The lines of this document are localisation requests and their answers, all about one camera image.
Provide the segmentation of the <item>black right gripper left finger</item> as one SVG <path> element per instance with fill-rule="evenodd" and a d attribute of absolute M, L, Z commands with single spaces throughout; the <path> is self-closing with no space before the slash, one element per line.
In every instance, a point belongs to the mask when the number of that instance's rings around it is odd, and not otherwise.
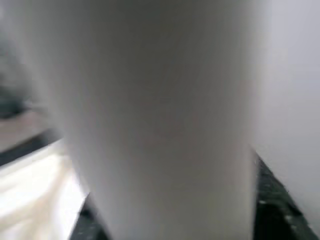
<path fill-rule="evenodd" d="M 78 212 L 78 217 L 71 231 L 70 240 L 109 240 L 98 219 L 97 209 L 88 194 Z"/>

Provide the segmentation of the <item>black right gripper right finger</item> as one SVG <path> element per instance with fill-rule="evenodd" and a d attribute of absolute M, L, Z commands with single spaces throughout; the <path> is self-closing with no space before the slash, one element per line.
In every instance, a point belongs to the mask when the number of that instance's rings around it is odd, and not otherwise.
<path fill-rule="evenodd" d="M 257 185 L 253 229 L 254 240 L 316 240 L 285 186 L 263 159 L 256 156 Z"/>

